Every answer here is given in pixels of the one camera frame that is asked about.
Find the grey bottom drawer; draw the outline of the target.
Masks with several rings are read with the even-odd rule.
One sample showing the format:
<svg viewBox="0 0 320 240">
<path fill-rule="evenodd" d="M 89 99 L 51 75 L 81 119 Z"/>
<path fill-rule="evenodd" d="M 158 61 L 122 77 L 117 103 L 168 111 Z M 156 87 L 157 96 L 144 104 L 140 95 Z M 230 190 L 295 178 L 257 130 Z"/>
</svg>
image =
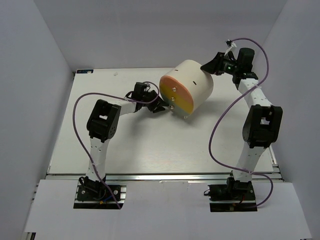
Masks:
<svg viewBox="0 0 320 240">
<path fill-rule="evenodd" d="M 163 100 L 168 103 L 169 110 L 180 117 L 188 117 L 193 113 L 193 104 L 185 101 L 184 99 L 175 98 L 172 100 L 164 98 Z"/>
</svg>

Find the yellow drawer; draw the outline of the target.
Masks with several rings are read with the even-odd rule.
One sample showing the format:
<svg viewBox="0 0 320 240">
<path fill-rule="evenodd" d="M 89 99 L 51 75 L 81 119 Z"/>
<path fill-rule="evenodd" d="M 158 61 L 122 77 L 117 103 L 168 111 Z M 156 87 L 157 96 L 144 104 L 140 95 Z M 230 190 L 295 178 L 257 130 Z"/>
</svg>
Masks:
<svg viewBox="0 0 320 240">
<path fill-rule="evenodd" d="M 161 86 L 160 94 L 167 104 L 176 105 L 178 108 L 189 114 L 193 112 L 193 98 L 184 88 L 180 89 L 176 87 L 176 91 L 173 91 L 172 87 Z"/>
</svg>

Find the orange top drawer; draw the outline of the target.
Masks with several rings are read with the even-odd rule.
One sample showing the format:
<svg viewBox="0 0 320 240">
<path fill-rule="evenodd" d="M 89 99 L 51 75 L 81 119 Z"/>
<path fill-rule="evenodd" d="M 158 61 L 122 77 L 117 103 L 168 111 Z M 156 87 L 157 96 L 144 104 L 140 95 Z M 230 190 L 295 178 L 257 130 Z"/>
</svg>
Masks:
<svg viewBox="0 0 320 240">
<path fill-rule="evenodd" d="M 186 91 L 188 91 L 188 89 L 181 84 L 178 80 L 176 80 L 174 77 L 168 76 L 168 75 L 164 75 L 160 78 L 159 81 L 159 89 L 162 86 L 166 86 L 166 87 L 171 87 L 173 88 L 173 91 L 176 91 L 176 88 L 178 89 L 185 89 Z"/>
</svg>

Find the cream round drawer cabinet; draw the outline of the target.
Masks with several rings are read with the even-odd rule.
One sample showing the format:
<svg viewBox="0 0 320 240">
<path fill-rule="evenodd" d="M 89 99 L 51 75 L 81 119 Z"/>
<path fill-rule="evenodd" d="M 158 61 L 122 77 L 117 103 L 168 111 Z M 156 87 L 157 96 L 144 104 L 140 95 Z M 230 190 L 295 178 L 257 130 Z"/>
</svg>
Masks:
<svg viewBox="0 0 320 240">
<path fill-rule="evenodd" d="M 211 74 L 202 71 L 201 64 L 191 59 L 183 61 L 163 76 L 173 77 L 187 88 L 193 98 L 193 112 L 209 98 L 214 89 Z"/>
</svg>

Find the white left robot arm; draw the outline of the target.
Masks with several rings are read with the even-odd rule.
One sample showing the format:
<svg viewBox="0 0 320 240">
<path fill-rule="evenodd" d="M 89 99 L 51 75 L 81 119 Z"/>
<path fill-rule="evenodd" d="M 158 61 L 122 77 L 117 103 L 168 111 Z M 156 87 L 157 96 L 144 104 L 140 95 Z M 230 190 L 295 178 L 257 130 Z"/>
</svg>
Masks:
<svg viewBox="0 0 320 240">
<path fill-rule="evenodd" d="M 155 90 L 149 88 L 147 83 L 137 82 L 134 90 L 125 95 L 125 100 L 109 103 L 99 99 L 95 103 L 86 124 L 92 158 L 85 175 L 89 180 L 99 181 L 106 176 L 107 149 L 117 131 L 120 116 L 136 113 L 143 107 L 155 114 L 169 106 Z"/>
</svg>

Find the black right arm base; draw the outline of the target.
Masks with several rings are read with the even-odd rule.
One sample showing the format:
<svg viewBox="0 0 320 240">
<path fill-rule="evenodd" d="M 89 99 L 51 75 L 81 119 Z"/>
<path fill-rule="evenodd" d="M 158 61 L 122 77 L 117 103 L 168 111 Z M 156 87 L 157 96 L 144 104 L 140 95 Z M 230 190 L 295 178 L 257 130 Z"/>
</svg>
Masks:
<svg viewBox="0 0 320 240">
<path fill-rule="evenodd" d="M 209 198 L 212 213 L 257 212 L 253 186 L 248 190 L 227 190 L 226 184 L 211 184 L 203 195 Z"/>
</svg>

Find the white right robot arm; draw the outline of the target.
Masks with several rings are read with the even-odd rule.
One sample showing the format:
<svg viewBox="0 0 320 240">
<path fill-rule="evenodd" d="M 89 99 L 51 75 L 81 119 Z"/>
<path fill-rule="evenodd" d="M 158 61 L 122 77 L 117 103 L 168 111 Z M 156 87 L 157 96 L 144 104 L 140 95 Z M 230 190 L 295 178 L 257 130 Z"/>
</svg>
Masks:
<svg viewBox="0 0 320 240">
<path fill-rule="evenodd" d="M 243 149 L 235 169 L 234 182 L 225 188 L 226 195 L 236 200 L 244 193 L 241 183 L 252 180 L 252 173 L 267 148 L 278 139 L 283 109 L 273 105 L 259 86 L 259 78 L 252 71 L 255 51 L 243 47 L 235 58 L 233 52 L 218 52 L 213 60 L 201 66 L 212 75 L 232 75 L 236 89 L 244 95 L 249 112 L 242 128 Z"/>
</svg>

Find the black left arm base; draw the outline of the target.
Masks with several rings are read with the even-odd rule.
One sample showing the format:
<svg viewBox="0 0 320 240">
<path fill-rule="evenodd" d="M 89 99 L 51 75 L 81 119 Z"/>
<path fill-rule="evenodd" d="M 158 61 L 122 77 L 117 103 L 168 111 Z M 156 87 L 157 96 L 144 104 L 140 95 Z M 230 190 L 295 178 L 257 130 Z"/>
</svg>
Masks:
<svg viewBox="0 0 320 240">
<path fill-rule="evenodd" d="M 120 210 L 125 202 L 127 187 L 110 184 L 109 189 L 99 180 L 86 177 L 78 179 L 74 209 Z"/>
</svg>

